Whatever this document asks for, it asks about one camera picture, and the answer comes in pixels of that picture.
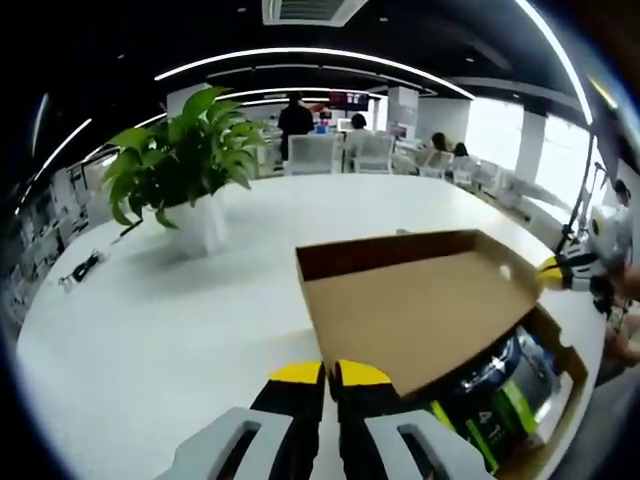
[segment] white table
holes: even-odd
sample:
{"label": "white table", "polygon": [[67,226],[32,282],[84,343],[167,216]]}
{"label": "white table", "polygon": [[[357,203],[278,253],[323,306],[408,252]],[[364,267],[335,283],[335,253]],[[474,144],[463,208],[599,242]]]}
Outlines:
{"label": "white table", "polygon": [[[249,406],[270,372],[320,358],[296,246],[398,228],[475,227],[533,264],[550,254],[497,210],[440,180],[316,175],[253,185],[251,192],[225,192],[230,238],[210,258],[176,261],[161,228],[145,222],[63,293],[57,278],[121,230],[110,222],[78,238],[49,273],[22,329],[18,363],[37,419],[80,478],[153,478],[182,441],[231,406]],[[588,294],[546,292],[541,303],[589,370],[576,420],[539,477],[545,479],[591,396],[605,322]],[[332,402],[325,412],[313,478],[344,478]]]}

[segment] white plant pot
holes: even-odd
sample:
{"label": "white plant pot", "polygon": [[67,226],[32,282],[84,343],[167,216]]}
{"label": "white plant pot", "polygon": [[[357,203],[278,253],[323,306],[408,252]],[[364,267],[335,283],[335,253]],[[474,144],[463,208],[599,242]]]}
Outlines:
{"label": "white plant pot", "polygon": [[194,207],[186,202],[168,208],[166,213],[179,227],[167,229],[171,242],[187,257],[205,257],[224,246],[228,230],[218,192],[199,198]]}

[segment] product box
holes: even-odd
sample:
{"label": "product box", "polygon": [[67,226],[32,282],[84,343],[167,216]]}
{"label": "product box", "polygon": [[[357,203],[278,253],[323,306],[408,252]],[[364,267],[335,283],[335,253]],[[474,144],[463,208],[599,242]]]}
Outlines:
{"label": "product box", "polygon": [[571,421],[587,372],[536,304],[535,267],[482,232],[396,235],[296,250],[302,292],[329,371],[372,365],[411,397],[523,325],[573,388],[546,445],[501,464],[501,479],[534,479]]}

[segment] white pillar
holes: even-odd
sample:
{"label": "white pillar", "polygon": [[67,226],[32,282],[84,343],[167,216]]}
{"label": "white pillar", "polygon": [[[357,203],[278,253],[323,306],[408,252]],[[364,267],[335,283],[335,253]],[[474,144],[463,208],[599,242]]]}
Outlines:
{"label": "white pillar", "polygon": [[201,83],[200,85],[183,88],[182,90],[178,90],[177,92],[172,92],[167,95],[167,118],[173,118],[180,115],[182,113],[182,107],[184,107],[187,99],[194,93],[204,90],[205,88],[209,88],[209,85]]}
{"label": "white pillar", "polygon": [[536,181],[540,157],[542,156],[546,123],[546,117],[525,110],[522,122],[522,139],[515,172],[518,178],[527,182],[533,183]]}
{"label": "white pillar", "polygon": [[389,89],[389,113],[387,117],[387,131],[394,133],[394,129],[405,128],[407,139],[416,137],[418,124],[418,92],[405,87]]}

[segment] person in black shirt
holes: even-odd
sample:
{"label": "person in black shirt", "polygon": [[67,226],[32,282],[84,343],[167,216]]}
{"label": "person in black shirt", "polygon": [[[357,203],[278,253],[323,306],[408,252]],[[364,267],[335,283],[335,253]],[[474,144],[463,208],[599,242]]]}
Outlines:
{"label": "person in black shirt", "polygon": [[282,143],[280,144],[282,160],[289,160],[290,135],[306,135],[314,129],[313,115],[300,105],[300,100],[302,97],[299,93],[289,94],[289,105],[280,112],[278,128],[282,130]]}

